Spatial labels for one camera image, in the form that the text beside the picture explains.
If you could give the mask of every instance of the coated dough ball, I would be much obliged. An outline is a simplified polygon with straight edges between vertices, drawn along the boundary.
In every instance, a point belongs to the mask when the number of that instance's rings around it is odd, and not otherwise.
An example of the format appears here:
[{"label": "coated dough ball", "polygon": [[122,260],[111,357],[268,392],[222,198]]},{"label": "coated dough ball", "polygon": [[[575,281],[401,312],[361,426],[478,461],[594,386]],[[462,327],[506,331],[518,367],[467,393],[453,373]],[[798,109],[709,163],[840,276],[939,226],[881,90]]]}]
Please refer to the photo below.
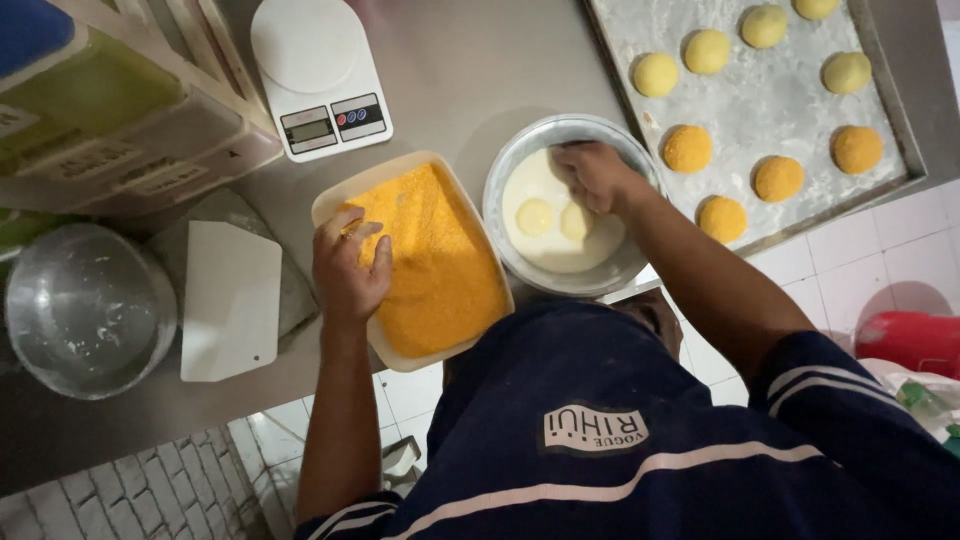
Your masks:
[{"label": "coated dough ball", "polygon": [[734,199],[713,197],[700,212],[700,228],[720,243],[733,242],[747,230],[747,210]]},{"label": "coated dough ball", "polygon": [[527,236],[540,236],[553,227],[553,207],[543,199],[527,199],[516,210],[516,226]]},{"label": "coated dough ball", "polygon": [[707,28],[697,33],[686,46],[684,61],[694,73],[709,75],[723,69],[730,57],[730,40],[719,30]]},{"label": "coated dough ball", "polygon": [[847,174],[874,168],[883,157],[883,140],[871,128],[844,128],[833,141],[833,160]]},{"label": "coated dough ball", "polygon": [[593,212],[570,201],[560,212],[560,232],[573,241],[586,238],[593,229]]},{"label": "coated dough ball", "polygon": [[773,47],[786,36],[786,12],[773,4],[759,6],[744,19],[741,34],[757,49]]},{"label": "coated dough ball", "polygon": [[643,58],[634,70],[634,85],[647,97],[663,97],[677,84],[680,71],[666,53],[653,53]]},{"label": "coated dough ball", "polygon": [[804,168],[793,158],[772,158],[756,173],[756,196],[767,203],[785,201],[803,185]]},{"label": "coated dough ball", "polygon": [[870,59],[863,53],[843,53],[824,69],[824,86],[835,94],[852,94],[873,76]]},{"label": "coated dough ball", "polygon": [[820,20],[827,18],[840,0],[794,0],[793,7],[801,17],[810,20]]},{"label": "coated dough ball", "polygon": [[698,126],[681,126],[663,147],[663,160],[679,173],[694,173],[710,163],[713,143],[707,130]]}]

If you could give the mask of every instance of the digital kitchen scale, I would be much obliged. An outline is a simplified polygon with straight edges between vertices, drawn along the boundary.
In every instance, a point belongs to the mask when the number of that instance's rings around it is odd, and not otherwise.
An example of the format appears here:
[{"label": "digital kitchen scale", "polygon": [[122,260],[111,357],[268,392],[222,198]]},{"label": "digital kitchen scale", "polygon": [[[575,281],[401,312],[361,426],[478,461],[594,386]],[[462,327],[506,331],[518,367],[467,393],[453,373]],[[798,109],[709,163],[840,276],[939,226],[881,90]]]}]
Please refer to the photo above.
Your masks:
[{"label": "digital kitchen scale", "polygon": [[343,0],[264,0],[250,33],[291,160],[324,158],[394,135],[363,24]]}]

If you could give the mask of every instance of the hand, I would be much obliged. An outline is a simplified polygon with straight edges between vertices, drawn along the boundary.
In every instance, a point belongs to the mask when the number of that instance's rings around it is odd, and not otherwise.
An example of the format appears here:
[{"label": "hand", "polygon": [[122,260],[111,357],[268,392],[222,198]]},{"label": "hand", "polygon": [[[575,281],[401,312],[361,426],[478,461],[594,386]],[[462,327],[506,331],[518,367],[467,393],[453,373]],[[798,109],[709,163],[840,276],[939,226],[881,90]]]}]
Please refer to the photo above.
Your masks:
[{"label": "hand", "polygon": [[574,196],[600,213],[622,214],[629,195],[649,188],[642,175],[627,166],[616,149],[605,142],[575,142],[554,150],[553,159],[573,169],[578,183]]},{"label": "hand", "polygon": [[326,322],[366,325],[390,288],[394,255],[388,235],[377,241],[370,268],[357,263],[360,244],[364,238],[382,231],[383,224],[361,223],[350,233],[340,234],[363,215],[364,210],[359,207],[338,212],[313,233],[313,283]]}]

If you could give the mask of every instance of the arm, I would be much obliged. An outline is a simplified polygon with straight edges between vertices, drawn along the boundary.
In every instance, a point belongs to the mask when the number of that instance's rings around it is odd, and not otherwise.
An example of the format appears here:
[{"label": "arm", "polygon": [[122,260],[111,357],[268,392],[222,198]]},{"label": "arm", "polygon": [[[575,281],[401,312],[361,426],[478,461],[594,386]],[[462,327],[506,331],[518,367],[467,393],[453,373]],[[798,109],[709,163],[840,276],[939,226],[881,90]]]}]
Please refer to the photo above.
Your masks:
[{"label": "arm", "polygon": [[611,146],[569,145],[554,157],[575,170],[574,192],[590,209],[623,220],[677,307],[748,385],[781,338],[816,330],[775,283],[687,220]]},{"label": "arm", "polygon": [[320,376],[300,469],[297,522],[329,516],[380,490],[380,431],[376,420],[367,320],[390,288],[390,237],[376,245],[371,268],[357,266],[360,244],[383,226],[363,223],[363,209],[338,213],[314,233],[313,279],[321,297]]}]

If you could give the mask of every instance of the orange breadcrumbs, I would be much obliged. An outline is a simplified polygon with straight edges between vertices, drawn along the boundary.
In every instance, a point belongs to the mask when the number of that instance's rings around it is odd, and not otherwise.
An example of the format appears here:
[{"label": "orange breadcrumbs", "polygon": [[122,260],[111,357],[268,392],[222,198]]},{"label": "orange breadcrumbs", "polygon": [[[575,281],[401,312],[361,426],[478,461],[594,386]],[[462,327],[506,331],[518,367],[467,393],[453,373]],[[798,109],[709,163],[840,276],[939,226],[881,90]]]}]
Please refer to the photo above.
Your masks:
[{"label": "orange breadcrumbs", "polygon": [[443,170],[421,165],[346,204],[383,224],[364,241],[360,264],[372,264],[382,234],[393,240],[392,282],[376,317],[399,355],[448,349],[507,314],[498,262]]}]

